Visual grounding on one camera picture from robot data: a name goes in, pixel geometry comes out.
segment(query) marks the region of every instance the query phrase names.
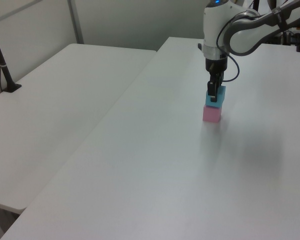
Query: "white wall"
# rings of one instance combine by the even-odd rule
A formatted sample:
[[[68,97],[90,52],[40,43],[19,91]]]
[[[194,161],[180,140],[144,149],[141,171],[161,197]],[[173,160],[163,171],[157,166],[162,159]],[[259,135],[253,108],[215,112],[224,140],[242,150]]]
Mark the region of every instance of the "white wall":
[[[158,50],[168,37],[203,39],[210,0],[73,0],[85,44]]]
[[[0,47],[15,82],[72,43],[67,0],[43,0],[0,21]]]

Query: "stacked cubes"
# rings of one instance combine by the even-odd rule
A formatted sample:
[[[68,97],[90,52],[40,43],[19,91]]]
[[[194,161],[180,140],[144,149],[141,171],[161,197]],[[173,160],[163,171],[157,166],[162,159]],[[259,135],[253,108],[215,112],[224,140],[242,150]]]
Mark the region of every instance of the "stacked cubes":
[[[225,100],[226,87],[220,86],[217,91],[217,102],[212,102],[211,97],[206,92],[205,106],[203,108],[203,121],[219,123],[221,120],[222,104]]]

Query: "black stand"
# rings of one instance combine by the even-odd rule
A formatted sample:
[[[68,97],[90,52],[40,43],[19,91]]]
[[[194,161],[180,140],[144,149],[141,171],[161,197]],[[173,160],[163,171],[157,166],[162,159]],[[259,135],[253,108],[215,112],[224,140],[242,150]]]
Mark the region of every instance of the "black stand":
[[[260,0],[254,0],[253,1],[253,9],[258,11],[259,10],[259,3],[260,3]]]
[[[20,84],[16,84],[14,83],[14,81],[11,78],[10,72],[8,70],[5,58],[1,52],[0,49],[0,67],[2,69],[3,75],[5,77],[6,80],[6,88],[4,90],[2,90],[3,92],[8,92],[8,93],[13,93],[15,90],[21,88]]]

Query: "tabletop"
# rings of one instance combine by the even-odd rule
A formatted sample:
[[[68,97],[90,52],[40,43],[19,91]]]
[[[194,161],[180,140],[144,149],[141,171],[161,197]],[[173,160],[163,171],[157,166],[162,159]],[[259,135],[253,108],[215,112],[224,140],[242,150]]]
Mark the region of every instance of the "tabletop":
[[[300,240],[300,53],[236,57],[214,124],[198,42],[167,40],[3,240]]]
[[[21,213],[155,51],[71,44],[0,94],[0,208]]]

